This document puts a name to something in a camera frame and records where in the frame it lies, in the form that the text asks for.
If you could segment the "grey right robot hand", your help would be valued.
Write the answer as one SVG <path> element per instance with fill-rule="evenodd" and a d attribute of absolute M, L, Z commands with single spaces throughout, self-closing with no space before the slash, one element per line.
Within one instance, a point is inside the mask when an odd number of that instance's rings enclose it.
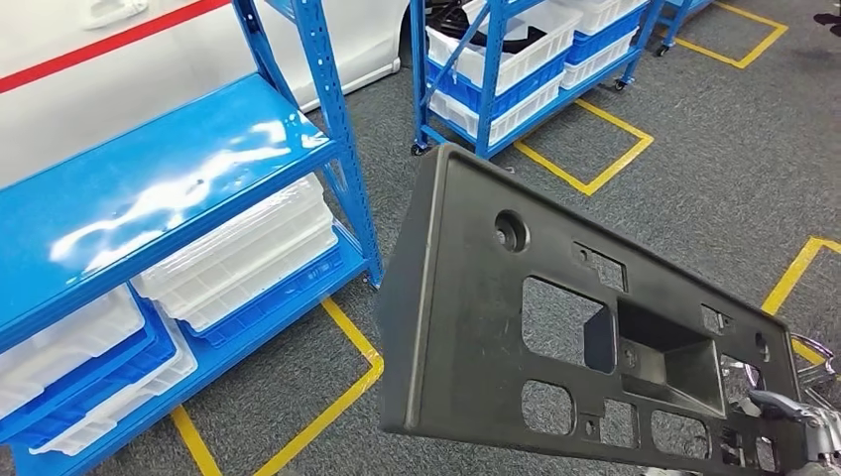
<path fill-rule="evenodd" d="M 840 406 L 819 393 L 823 387 L 836 384 L 840 368 L 835 354 L 823 344 L 795 333 L 792 345 L 802 347 L 805 359 L 811 364 L 796 371 L 803 402 L 770 392 L 761 382 L 756 368 L 726 359 L 723 375 L 739 377 L 745 383 L 743 397 L 731 398 L 733 411 L 748 417 L 760 418 L 763 429 L 778 429 L 795 442 L 783 443 L 762 435 L 757 440 L 759 462 L 779 462 L 784 450 L 797 454 L 800 467 L 786 470 L 786 475 L 838 475 L 840 473 Z"/>

